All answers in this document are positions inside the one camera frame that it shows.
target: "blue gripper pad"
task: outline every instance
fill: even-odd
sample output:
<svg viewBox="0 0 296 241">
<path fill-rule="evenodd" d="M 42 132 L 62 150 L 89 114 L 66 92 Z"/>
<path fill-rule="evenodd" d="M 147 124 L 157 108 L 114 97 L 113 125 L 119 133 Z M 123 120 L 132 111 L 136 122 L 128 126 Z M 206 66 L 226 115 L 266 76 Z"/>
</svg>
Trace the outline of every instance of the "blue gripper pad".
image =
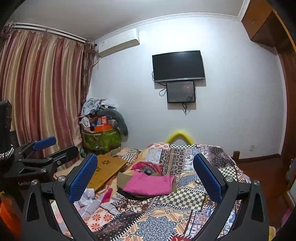
<svg viewBox="0 0 296 241">
<path fill-rule="evenodd" d="M 75 201 L 80 200 L 85 188 L 87 187 L 90 179 L 92 178 L 96 168 L 98 166 L 98 158 L 95 154 L 88 154 L 82 163 L 74 167 L 71 172 L 76 172 L 77 169 L 80 169 L 77 173 L 74 173 L 75 176 L 73 176 L 73 173 L 71 172 L 68 175 L 69 182 L 67 182 L 68 185 L 68 194 L 69 194 L 69 201 L 71 203 L 74 203 Z"/>
<path fill-rule="evenodd" d="M 221 185 L 199 155 L 194 156 L 193 167 L 211 200 L 219 204 L 222 201 Z"/>
<path fill-rule="evenodd" d="M 37 141 L 33 145 L 33 150 L 43 150 L 45 148 L 55 145 L 56 142 L 57 142 L 57 140 L 55 137 L 48 137 L 48 138 L 43 139 L 41 141 Z"/>
</svg>

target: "black television screen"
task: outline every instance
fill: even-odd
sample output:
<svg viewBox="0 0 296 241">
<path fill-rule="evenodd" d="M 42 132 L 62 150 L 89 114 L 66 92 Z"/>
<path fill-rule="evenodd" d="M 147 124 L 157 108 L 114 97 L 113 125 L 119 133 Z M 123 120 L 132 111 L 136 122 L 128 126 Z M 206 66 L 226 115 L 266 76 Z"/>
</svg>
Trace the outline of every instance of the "black television screen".
<svg viewBox="0 0 296 241">
<path fill-rule="evenodd" d="M 195 102 L 195 86 L 193 81 L 168 82 L 168 103 Z"/>
<path fill-rule="evenodd" d="M 152 55 L 152 62 L 154 82 L 205 78 L 199 50 Z"/>
</svg>

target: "curtain rod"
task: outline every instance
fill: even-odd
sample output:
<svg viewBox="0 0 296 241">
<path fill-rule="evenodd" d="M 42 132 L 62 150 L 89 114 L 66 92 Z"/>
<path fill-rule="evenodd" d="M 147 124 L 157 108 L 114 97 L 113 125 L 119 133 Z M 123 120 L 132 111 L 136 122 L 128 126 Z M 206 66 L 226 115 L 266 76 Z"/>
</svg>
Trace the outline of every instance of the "curtain rod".
<svg viewBox="0 0 296 241">
<path fill-rule="evenodd" d="M 80 43 L 86 43 L 87 39 L 81 38 L 77 35 L 73 35 L 55 28 L 50 28 L 38 24 L 31 24 L 31 23 L 15 23 L 13 25 L 13 28 L 15 29 L 26 29 L 26 30 L 35 30 L 35 31 L 46 31 L 48 33 L 52 33 L 61 37 L 66 37 L 75 41 L 78 41 Z"/>
</svg>

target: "yellow arch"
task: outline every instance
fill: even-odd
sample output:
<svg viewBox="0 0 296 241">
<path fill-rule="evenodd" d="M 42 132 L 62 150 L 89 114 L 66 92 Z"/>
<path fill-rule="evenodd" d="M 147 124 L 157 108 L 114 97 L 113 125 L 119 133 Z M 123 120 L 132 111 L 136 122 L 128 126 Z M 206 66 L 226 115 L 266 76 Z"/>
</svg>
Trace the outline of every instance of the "yellow arch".
<svg viewBox="0 0 296 241">
<path fill-rule="evenodd" d="M 178 136 L 181 136 L 185 139 L 187 145 L 193 145 L 194 142 L 192 140 L 192 138 L 190 137 L 190 135 L 188 135 L 186 132 L 184 131 L 175 131 L 173 134 L 170 135 L 170 137 L 166 140 L 166 143 L 172 143 Z"/>
</svg>

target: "white air conditioner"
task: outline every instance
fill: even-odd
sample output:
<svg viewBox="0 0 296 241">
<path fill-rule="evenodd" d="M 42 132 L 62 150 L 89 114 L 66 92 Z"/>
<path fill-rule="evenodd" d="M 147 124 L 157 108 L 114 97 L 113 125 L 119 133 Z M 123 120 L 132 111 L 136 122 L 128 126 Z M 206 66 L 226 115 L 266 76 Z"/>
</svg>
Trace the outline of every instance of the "white air conditioner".
<svg viewBox="0 0 296 241">
<path fill-rule="evenodd" d="M 99 55 L 105 57 L 139 44 L 139 31 L 134 28 L 99 42 Z"/>
</svg>

